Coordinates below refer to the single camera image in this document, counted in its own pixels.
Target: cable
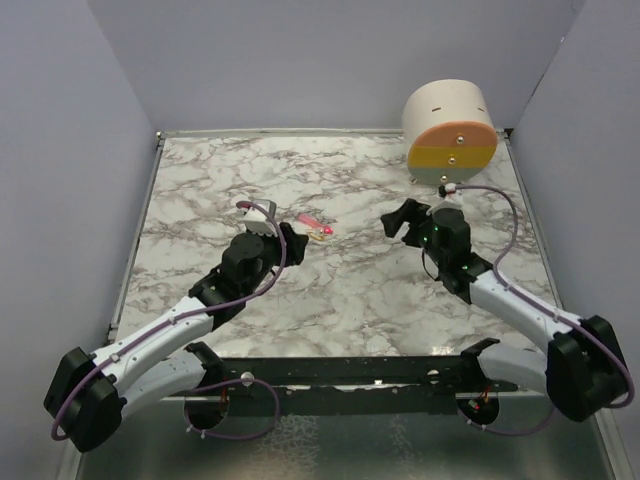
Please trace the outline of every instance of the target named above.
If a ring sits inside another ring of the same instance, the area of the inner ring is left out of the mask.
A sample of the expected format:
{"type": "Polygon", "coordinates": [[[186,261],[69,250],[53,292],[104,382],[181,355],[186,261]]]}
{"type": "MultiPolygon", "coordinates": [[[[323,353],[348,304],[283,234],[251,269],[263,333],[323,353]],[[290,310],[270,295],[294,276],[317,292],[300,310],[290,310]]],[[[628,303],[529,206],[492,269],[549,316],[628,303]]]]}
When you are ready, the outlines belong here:
{"type": "Polygon", "coordinates": [[[271,421],[269,426],[267,426],[263,430],[260,430],[257,433],[250,433],[248,435],[228,435],[225,433],[211,432],[209,430],[200,430],[193,426],[193,424],[191,423],[191,420],[189,419],[189,412],[187,412],[187,409],[185,408],[184,419],[189,425],[189,427],[187,428],[187,433],[193,430],[199,433],[202,438],[206,436],[211,438],[221,438],[223,440],[254,440],[256,438],[262,437],[263,435],[273,430],[278,424],[278,420],[280,418],[280,399],[278,398],[278,392],[276,392],[275,389],[264,380],[260,380],[257,378],[251,378],[251,379],[235,378],[233,380],[227,380],[225,382],[216,383],[214,385],[207,385],[206,387],[196,388],[194,390],[191,390],[189,393],[202,393],[202,392],[207,392],[209,390],[215,390],[217,388],[227,387],[229,385],[237,385],[239,383],[257,383],[265,387],[267,390],[269,390],[269,393],[273,396],[273,399],[275,401],[274,408],[273,408],[273,420],[271,421]]]}
{"type": "Polygon", "coordinates": [[[582,336],[587,338],[593,345],[595,345],[600,351],[602,351],[602,353],[604,353],[604,355],[611,361],[611,363],[613,363],[613,365],[615,365],[615,367],[620,371],[622,377],[624,378],[625,382],[627,383],[627,390],[628,390],[627,397],[624,400],[622,400],[620,403],[609,405],[609,408],[623,408],[623,407],[626,407],[627,405],[629,405],[633,401],[633,399],[635,397],[636,390],[635,390],[635,385],[633,383],[633,379],[631,378],[631,374],[629,373],[629,370],[624,365],[624,363],[622,363],[622,361],[618,357],[616,357],[615,354],[611,350],[609,350],[604,343],[602,343],[595,336],[593,336],[590,332],[588,332],[582,325],[573,322],[571,319],[565,317],[562,314],[556,315],[556,312],[554,312],[553,310],[547,308],[545,305],[541,304],[537,300],[535,300],[535,299],[529,297],[528,295],[524,294],[523,292],[518,290],[514,285],[511,285],[509,283],[509,281],[507,279],[505,279],[502,276],[502,274],[500,273],[500,270],[498,269],[498,265],[500,264],[502,259],[511,251],[511,249],[513,248],[513,246],[516,243],[517,236],[518,236],[518,211],[516,209],[515,203],[511,199],[511,197],[506,192],[504,192],[503,190],[501,190],[499,188],[496,188],[496,187],[488,186],[488,185],[460,185],[460,184],[456,184],[456,189],[458,189],[458,190],[487,190],[487,191],[490,191],[490,192],[493,192],[493,193],[497,193],[498,195],[501,195],[509,203],[509,206],[511,207],[511,213],[513,214],[513,232],[511,233],[511,240],[509,240],[509,243],[507,244],[507,246],[502,250],[502,252],[498,255],[498,257],[496,258],[496,260],[493,263],[493,273],[496,276],[496,279],[498,280],[498,282],[500,282],[500,284],[503,287],[505,287],[506,289],[511,291],[516,297],[518,297],[519,299],[523,300],[527,304],[531,305],[532,307],[537,309],[539,312],[541,312],[541,313],[543,313],[543,314],[545,314],[547,316],[554,317],[560,323],[575,329],[582,336]]]}
{"type": "Polygon", "coordinates": [[[494,435],[500,435],[503,437],[525,437],[527,435],[533,435],[534,433],[538,433],[541,430],[544,430],[549,426],[553,418],[555,417],[557,410],[555,408],[551,408],[547,416],[535,427],[525,428],[524,430],[501,430],[499,428],[491,428],[486,425],[480,425],[479,423],[474,422],[469,417],[467,417],[464,412],[458,409],[458,414],[461,415],[467,425],[471,425],[473,428],[478,430],[482,430],[483,432],[493,433],[494,435]]]}
{"type": "Polygon", "coordinates": [[[66,440],[66,439],[69,438],[69,435],[67,435],[67,434],[63,434],[63,435],[58,434],[58,428],[60,427],[60,424],[62,423],[62,419],[64,418],[65,414],[67,413],[67,410],[69,409],[69,406],[71,405],[73,400],[78,396],[78,393],[80,393],[80,391],[87,385],[87,383],[89,383],[89,381],[91,379],[93,379],[93,377],[95,377],[98,374],[98,372],[102,371],[104,368],[106,368],[109,365],[111,365],[112,363],[114,363],[114,359],[117,359],[118,357],[120,357],[120,356],[124,355],[125,353],[129,352],[131,349],[137,347],[142,342],[147,340],[149,337],[155,335],[159,331],[161,331],[161,330],[163,330],[163,329],[165,329],[165,328],[167,328],[167,327],[169,327],[171,325],[175,325],[176,322],[179,322],[180,320],[183,320],[183,319],[188,318],[188,317],[192,317],[194,315],[200,315],[201,313],[216,312],[218,310],[223,310],[225,308],[234,307],[234,306],[239,305],[241,303],[248,302],[249,300],[253,300],[256,297],[264,295],[267,291],[269,291],[271,289],[271,287],[273,287],[275,285],[275,283],[278,280],[278,278],[280,278],[280,275],[282,275],[282,272],[283,272],[283,270],[285,268],[285,263],[287,261],[287,244],[286,244],[286,241],[284,239],[284,234],[282,233],[282,229],[280,228],[280,225],[278,225],[278,222],[276,221],[276,219],[267,210],[262,208],[260,205],[257,205],[255,203],[249,202],[249,201],[243,201],[243,202],[238,202],[236,204],[236,206],[238,208],[246,208],[246,207],[255,208],[256,210],[258,210],[260,213],[262,213],[267,218],[267,221],[269,223],[271,223],[274,226],[274,228],[276,230],[276,235],[278,236],[278,239],[280,240],[281,255],[280,255],[280,264],[278,265],[278,269],[275,271],[275,274],[273,275],[273,277],[262,288],[260,288],[259,290],[256,290],[251,295],[247,295],[246,297],[243,297],[243,298],[240,298],[240,299],[237,299],[237,300],[232,300],[231,302],[222,303],[220,305],[213,305],[211,307],[205,307],[205,308],[199,308],[197,310],[191,310],[189,312],[184,312],[184,313],[181,313],[180,315],[176,315],[175,318],[173,318],[173,319],[165,320],[164,322],[159,323],[158,325],[156,325],[154,328],[152,328],[148,332],[145,332],[143,335],[140,335],[138,338],[136,338],[130,344],[125,345],[124,347],[122,347],[115,354],[111,355],[104,362],[102,362],[100,365],[96,366],[93,370],[91,370],[87,374],[86,377],[84,377],[82,380],[80,380],[80,382],[78,382],[78,384],[74,387],[74,389],[71,390],[71,393],[69,393],[69,395],[67,396],[65,401],[62,402],[62,405],[60,406],[60,409],[58,410],[58,413],[56,414],[55,418],[53,419],[53,425],[51,426],[51,438],[52,439],[54,439],[55,441],[61,441],[61,440],[66,440]]]}

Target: black metal bar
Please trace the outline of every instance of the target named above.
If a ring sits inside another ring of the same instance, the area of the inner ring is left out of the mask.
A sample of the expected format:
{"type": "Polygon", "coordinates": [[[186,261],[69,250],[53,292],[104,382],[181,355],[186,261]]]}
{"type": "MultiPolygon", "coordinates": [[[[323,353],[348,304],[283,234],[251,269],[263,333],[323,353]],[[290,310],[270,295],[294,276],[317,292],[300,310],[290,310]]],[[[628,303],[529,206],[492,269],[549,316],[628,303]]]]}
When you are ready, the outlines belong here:
{"type": "MultiPolygon", "coordinates": [[[[251,394],[244,387],[230,392],[228,415],[233,417],[269,417],[273,399],[266,389],[255,386],[251,394]]],[[[426,412],[454,415],[455,396],[435,395],[425,385],[356,389],[343,391],[334,387],[311,387],[308,390],[276,388],[282,415],[375,415],[426,412]]]]}
{"type": "MultiPolygon", "coordinates": [[[[230,378],[251,372],[274,386],[424,385],[434,394],[482,391],[487,379],[477,360],[460,356],[224,358],[230,378]]],[[[494,382],[493,391],[515,391],[508,382],[494,382]]]]}

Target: black bracket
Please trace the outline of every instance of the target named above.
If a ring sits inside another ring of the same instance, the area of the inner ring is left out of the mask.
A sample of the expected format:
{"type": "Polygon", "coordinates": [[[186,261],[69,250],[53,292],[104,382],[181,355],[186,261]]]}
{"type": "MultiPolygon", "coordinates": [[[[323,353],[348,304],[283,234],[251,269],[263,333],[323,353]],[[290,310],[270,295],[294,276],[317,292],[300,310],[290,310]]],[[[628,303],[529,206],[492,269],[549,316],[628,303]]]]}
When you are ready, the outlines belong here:
{"type": "MultiPolygon", "coordinates": [[[[582,327],[626,365],[611,324],[594,316],[582,327]]],[[[567,418],[582,422],[628,392],[622,373],[578,331],[557,334],[547,351],[547,393],[567,418]]]]}

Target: white marble table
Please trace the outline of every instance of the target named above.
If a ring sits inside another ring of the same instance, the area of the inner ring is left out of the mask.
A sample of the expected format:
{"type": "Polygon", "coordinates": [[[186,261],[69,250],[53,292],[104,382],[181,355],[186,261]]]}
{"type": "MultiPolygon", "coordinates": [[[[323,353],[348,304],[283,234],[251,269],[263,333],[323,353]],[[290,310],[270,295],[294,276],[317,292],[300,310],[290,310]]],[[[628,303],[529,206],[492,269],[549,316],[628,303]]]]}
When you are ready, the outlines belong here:
{"type": "MultiPolygon", "coordinates": [[[[516,199],[523,227],[504,271],[552,301],[535,235],[503,142],[473,183],[516,199]]],[[[122,338],[170,308],[215,266],[240,232],[235,203],[269,198],[278,219],[310,213],[333,227],[204,341],[221,356],[363,356],[459,353],[485,337],[531,343],[466,305],[422,270],[420,252],[385,238],[381,214],[435,189],[411,185],[399,137],[258,136],[166,140],[118,329],[122,338]]],[[[476,251],[493,260],[509,238],[510,210],[490,193],[465,192],[476,251]]]]}

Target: screw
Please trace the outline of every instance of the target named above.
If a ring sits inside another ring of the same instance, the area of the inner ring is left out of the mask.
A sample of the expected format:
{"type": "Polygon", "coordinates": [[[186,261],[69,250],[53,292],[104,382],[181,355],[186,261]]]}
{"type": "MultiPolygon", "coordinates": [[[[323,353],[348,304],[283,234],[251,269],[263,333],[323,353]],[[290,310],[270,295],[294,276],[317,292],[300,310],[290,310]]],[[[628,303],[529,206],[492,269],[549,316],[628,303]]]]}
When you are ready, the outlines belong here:
{"type": "MultiPolygon", "coordinates": [[[[253,373],[251,373],[251,372],[244,372],[242,375],[240,375],[240,378],[241,378],[241,379],[243,379],[243,380],[253,380],[253,379],[255,379],[256,377],[254,377],[254,376],[253,376],[253,373]]],[[[251,385],[252,383],[253,383],[253,382],[242,382],[242,384],[243,384],[245,387],[248,387],[248,386],[249,386],[249,385],[251,385]]]]}

